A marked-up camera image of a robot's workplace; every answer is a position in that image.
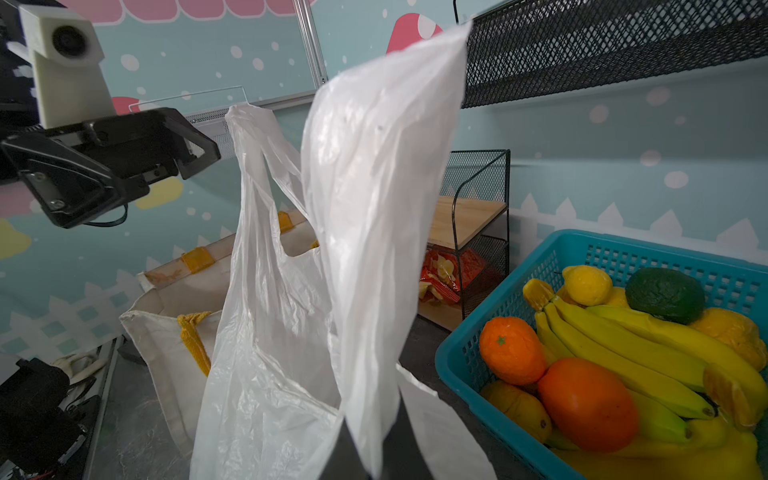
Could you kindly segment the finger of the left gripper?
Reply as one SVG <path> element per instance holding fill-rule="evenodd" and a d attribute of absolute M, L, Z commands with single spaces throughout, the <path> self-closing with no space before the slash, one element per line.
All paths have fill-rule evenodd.
<path fill-rule="evenodd" d="M 170 132 L 171 156 L 183 179 L 189 179 L 221 159 L 218 144 L 195 128 L 176 109 L 162 109 L 163 125 Z"/>

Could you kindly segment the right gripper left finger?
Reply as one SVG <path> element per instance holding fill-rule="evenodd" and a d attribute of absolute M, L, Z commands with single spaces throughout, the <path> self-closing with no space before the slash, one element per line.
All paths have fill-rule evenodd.
<path fill-rule="evenodd" d="M 359 458 L 346 421 L 343 421 L 334 448 L 319 476 L 319 480 L 368 479 L 369 474 Z"/>

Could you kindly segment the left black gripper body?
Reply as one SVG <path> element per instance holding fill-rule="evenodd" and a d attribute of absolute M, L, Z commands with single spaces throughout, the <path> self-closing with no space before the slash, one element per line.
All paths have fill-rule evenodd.
<path fill-rule="evenodd" d="M 64 127 L 20 130 L 1 142 L 1 184 L 24 186 L 52 224 L 101 226 L 100 216 L 153 184 L 198 172 L 198 131 L 157 108 Z"/>

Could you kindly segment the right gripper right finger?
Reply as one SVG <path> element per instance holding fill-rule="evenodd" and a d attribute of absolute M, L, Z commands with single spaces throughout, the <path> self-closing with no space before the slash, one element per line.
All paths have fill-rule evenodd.
<path fill-rule="evenodd" d="M 383 442 L 383 480 L 432 480 L 418 446 L 404 398 L 400 397 L 394 424 Z"/>

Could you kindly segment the white canvas tote bag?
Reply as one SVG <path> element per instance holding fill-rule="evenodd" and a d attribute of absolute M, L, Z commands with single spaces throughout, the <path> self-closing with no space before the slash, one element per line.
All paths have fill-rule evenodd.
<path fill-rule="evenodd" d="M 190 456 L 198 433 L 231 441 L 256 429 L 265 446 L 287 398 L 327 413 L 339 391 L 328 349 L 331 301 L 310 222 L 246 218 L 208 246 L 212 264 L 175 260 L 121 321 L 146 361 L 171 436 Z"/>

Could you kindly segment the white plastic grocery bag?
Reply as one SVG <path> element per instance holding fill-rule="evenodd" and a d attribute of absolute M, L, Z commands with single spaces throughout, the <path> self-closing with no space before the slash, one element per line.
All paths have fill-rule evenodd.
<path fill-rule="evenodd" d="M 299 212 L 315 234 L 331 301 L 328 349 L 339 397 L 327 413 L 287 398 L 265 446 L 256 429 L 195 438 L 194 479 L 319 479 L 346 421 L 369 479 L 404 398 L 433 479 L 491 479 L 494 468 L 455 412 L 399 361 L 419 302 L 428 234 L 464 97 L 471 24 L 347 70 L 315 94 L 302 145 L 272 111 L 233 106 L 226 122 L 246 218 Z"/>

